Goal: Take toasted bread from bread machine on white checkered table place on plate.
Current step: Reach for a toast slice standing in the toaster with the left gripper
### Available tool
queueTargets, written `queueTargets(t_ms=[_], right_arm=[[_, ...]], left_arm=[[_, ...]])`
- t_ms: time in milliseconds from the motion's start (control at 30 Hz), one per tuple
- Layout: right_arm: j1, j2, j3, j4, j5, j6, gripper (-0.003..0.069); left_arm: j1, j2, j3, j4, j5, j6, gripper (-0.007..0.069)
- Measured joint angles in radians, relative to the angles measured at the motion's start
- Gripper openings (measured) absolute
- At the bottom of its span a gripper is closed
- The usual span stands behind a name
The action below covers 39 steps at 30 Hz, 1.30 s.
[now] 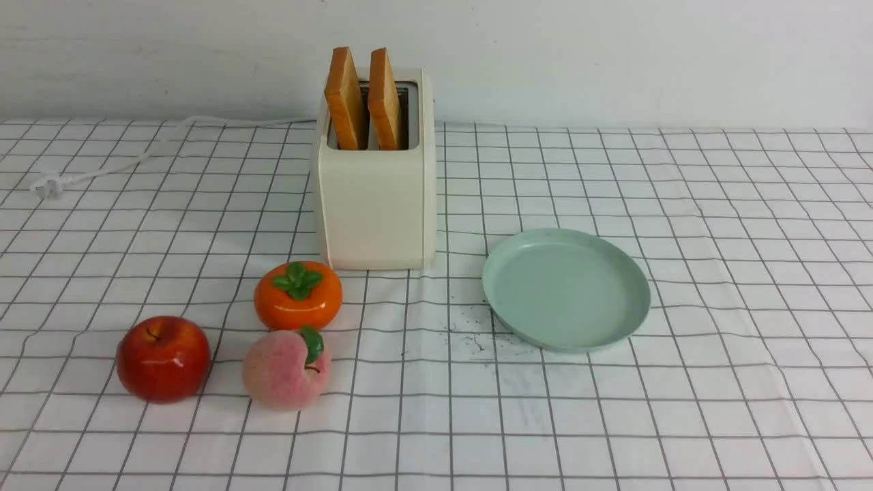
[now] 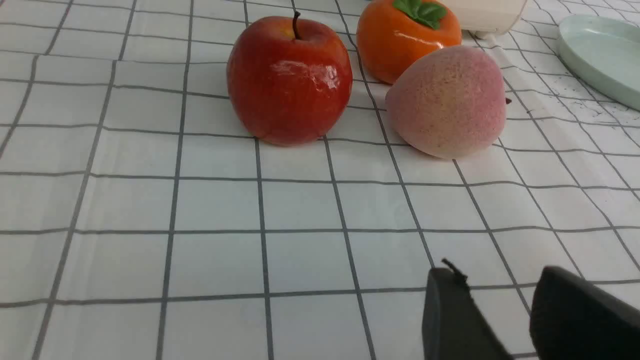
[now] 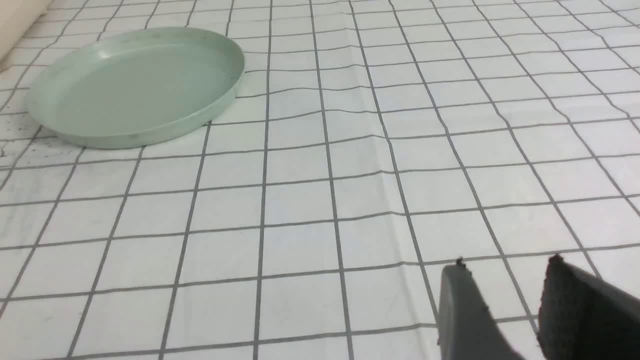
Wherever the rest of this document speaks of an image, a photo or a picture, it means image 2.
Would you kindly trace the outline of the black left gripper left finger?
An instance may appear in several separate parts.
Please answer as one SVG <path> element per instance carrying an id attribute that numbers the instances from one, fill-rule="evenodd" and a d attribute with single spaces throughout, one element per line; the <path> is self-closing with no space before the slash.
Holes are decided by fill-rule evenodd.
<path id="1" fill-rule="evenodd" d="M 426 360 L 512 360 L 471 294 L 468 276 L 450 260 L 431 268 L 422 315 Z"/>

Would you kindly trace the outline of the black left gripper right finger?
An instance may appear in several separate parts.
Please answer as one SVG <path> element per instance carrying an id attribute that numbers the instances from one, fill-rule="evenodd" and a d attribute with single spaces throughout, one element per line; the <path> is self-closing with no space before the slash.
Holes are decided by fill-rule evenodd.
<path id="1" fill-rule="evenodd" d="M 529 333 L 540 360 L 637 360 L 640 312 L 559 266 L 535 287 Z"/>

